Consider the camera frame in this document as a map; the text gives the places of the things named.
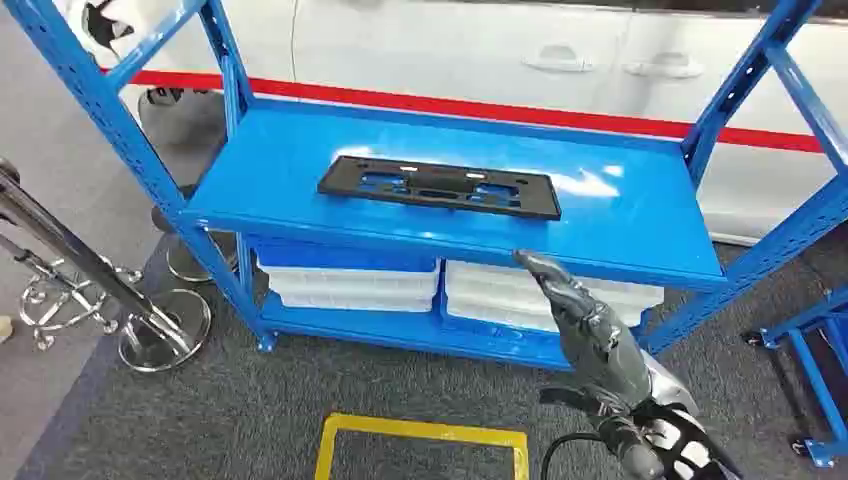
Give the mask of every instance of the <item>blue metal shelving unit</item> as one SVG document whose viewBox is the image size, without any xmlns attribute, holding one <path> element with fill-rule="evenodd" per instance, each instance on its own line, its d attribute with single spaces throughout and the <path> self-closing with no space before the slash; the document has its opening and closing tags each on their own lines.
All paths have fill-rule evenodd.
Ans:
<svg viewBox="0 0 848 480">
<path fill-rule="evenodd" d="M 647 334 L 657 352 L 688 335 L 758 280 L 848 217 L 848 142 L 787 43 L 819 2 L 784 0 L 682 143 L 485 120 L 255 98 L 220 0 L 183 0 L 134 52 L 103 75 L 50 0 L 4 0 L 138 182 L 176 227 L 218 287 L 271 350 L 279 332 L 567 369 L 556 346 L 521 332 L 499 337 L 442 329 L 433 314 L 285 308 L 275 294 L 252 300 L 207 228 L 243 236 L 311 240 L 510 265 L 531 248 L 578 275 L 700 292 Z M 163 43 L 198 14 L 223 75 L 228 142 L 187 200 L 117 96 Z M 835 168 L 834 178 L 739 260 L 722 270 L 695 198 L 718 132 L 768 68 L 774 68 Z M 339 199 L 316 192 L 344 153 L 548 174 L 561 221 Z M 242 268 L 241 272 L 250 272 Z"/>
</svg>

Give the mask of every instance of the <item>black plastic plate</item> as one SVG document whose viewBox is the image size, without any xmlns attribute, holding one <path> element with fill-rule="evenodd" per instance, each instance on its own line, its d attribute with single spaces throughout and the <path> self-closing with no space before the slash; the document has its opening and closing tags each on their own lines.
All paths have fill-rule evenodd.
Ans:
<svg viewBox="0 0 848 480">
<path fill-rule="evenodd" d="M 559 220 L 551 179 L 536 173 L 340 156 L 318 192 Z"/>
</svg>

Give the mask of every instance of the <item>car door handle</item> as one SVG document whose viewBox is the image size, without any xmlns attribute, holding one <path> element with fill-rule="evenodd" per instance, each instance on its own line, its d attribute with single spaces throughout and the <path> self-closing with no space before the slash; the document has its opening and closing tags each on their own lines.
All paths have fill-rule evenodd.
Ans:
<svg viewBox="0 0 848 480">
<path fill-rule="evenodd" d="M 704 66 L 681 52 L 661 52 L 647 62 L 631 62 L 624 65 L 631 75 L 654 78 L 695 78 L 704 73 Z"/>
<path fill-rule="evenodd" d="M 526 58 L 524 64 L 553 73 L 584 73 L 595 69 L 591 60 L 578 55 L 573 48 L 564 44 L 545 45 Z"/>
</svg>

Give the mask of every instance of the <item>robotic hand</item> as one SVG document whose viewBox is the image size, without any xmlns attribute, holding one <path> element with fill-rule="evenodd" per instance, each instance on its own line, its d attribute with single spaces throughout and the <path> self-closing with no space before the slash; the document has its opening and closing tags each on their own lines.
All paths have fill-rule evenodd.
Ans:
<svg viewBox="0 0 848 480">
<path fill-rule="evenodd" d="M 639 348 L 630 330 L 604 302 L 557 262 L 525 250 L 515 260 L 536 279 L 551 302 L 563 353 L 574 367 L 568 388 L 542 391 L 543 403 L 582 410 L 598 434 L 561 437 L 603 442 L 634 478 L 654 480 L 735 480 L 738 469 L 694 419 L 698 414 L 686 387 Z"/>
</svg>

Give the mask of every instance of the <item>cart wheel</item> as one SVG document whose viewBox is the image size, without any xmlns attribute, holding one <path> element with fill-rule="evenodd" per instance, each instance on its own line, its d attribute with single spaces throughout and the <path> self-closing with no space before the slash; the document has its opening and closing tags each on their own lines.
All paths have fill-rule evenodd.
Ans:
<svg viewBox="0 0 848 480">
<path fill-rule="evenodd" d="M 763 333 L 756 330 L 750 330 L 742 334 L 742 341 L 752 347 L 762 347 L 765 345 Z"/>
<path fill-rule="evenodd" d="M 807 448 L 805 438 L 801 436 L 791 437 L 789 439 L 789 447 L 795 452 L 795 455 L 804 458 L 810 458 L 810 449 Z"/>
</svg>

